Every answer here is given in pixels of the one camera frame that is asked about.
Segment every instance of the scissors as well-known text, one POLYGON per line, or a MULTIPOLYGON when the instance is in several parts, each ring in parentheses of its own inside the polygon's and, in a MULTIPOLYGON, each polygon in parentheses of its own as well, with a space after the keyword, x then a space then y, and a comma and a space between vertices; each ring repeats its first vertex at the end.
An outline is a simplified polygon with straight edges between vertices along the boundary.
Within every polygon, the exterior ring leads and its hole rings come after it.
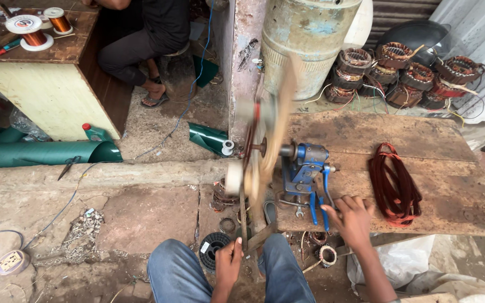
POLYGON ((63 176, 67 173, 67 171, 71 169, 71 166, 73 164, 76 164, 77 162, 80 162, 80 160, 81 160, 81 156, 75 156, 74 158, 68 158, 67 160, 65 160, 65 163, 67 165, 61 172, 61 175, 59 175, 59 178, 57 178, 57 181, 61 180, 61 178, 63 178, 63 176))

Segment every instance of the screwdriver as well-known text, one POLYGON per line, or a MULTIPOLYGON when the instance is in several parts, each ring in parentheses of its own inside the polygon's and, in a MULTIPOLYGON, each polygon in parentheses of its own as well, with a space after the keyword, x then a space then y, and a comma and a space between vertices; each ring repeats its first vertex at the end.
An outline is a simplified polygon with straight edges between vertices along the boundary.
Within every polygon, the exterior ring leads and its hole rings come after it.
POLYGON ((12 50, 15 47, 18 47, 20 45, 20 41, 22 39, 16 39, 13 42, 10 42, 9 44, 5 45, 2 49, 0 49, 0 56, 6 53, 9 50, 12 50))

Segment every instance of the plastic bottle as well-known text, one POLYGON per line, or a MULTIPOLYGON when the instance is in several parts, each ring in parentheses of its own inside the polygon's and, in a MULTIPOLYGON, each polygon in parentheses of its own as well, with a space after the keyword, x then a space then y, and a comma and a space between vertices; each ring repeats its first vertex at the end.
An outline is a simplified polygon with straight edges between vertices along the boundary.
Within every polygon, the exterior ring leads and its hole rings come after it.
POLYGON ((108 132, 106 132, 102 128, 94 127, 91 126, 89 123, 84 123, 81 126, 89 140, 91 141, 110 141, 113 142, 111 137, 108 135, 108 132))

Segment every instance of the black shirt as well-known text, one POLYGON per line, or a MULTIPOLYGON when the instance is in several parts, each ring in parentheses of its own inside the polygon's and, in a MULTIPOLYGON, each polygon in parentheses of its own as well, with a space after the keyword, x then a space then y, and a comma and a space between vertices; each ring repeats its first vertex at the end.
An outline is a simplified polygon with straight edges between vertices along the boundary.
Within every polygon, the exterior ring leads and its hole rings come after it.
POLYGON ((190 0, 143 0, 143 20, 154 51, 177 52, 190 36, 190 0))

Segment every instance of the white plastic sack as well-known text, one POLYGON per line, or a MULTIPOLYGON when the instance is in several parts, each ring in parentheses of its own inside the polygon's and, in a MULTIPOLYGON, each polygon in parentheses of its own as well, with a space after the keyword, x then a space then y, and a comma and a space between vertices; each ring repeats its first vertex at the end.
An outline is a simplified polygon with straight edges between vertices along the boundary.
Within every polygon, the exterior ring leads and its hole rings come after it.
MULTIPOLYGON (((428 271, 428 258, 435 235, 376 248, 385 274, 394 289, 411 282, 414 275, 428 271)), ((347 277, 355 284, 365 285, 364 274, 354 254, 347 258, 347 277)))
POLYGON ((449 292, 456 296, 458 303, 485 303, 485 282, 463 274, 425 272, 416 276, 405 291, 409 294, 449 292))

